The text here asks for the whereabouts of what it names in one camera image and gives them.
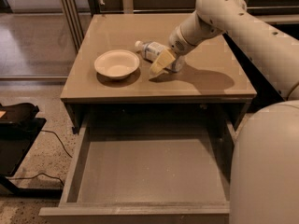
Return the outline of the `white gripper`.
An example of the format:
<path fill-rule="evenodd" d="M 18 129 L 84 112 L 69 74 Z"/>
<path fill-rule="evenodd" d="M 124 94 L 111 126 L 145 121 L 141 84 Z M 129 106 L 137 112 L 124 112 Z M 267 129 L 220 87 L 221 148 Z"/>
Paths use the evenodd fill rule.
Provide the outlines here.
<path fill-rule="evenodd" d="M 164 49 L 149 68 L 149 77 L 159 76 L 164 69 L 176 60 L 177 56 L 183 56 L 195 49 L 194 29 L 191 26 L 177 26 L 168 39 L 171 49 Z"/>

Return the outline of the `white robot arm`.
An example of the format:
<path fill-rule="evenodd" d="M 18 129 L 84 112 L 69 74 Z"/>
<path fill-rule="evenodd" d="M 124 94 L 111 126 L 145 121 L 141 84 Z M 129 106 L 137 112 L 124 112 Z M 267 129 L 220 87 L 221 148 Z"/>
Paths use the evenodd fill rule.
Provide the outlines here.
<path fill-rule="evenodd" d="M 244 0 L 196 0 L 149 72 L 220 33 L 248 58 L 250 81 L 280 99 L 252 115 L 235 141 L 229 223 L 299 224 L 299 41 L 250 15 Z"/>

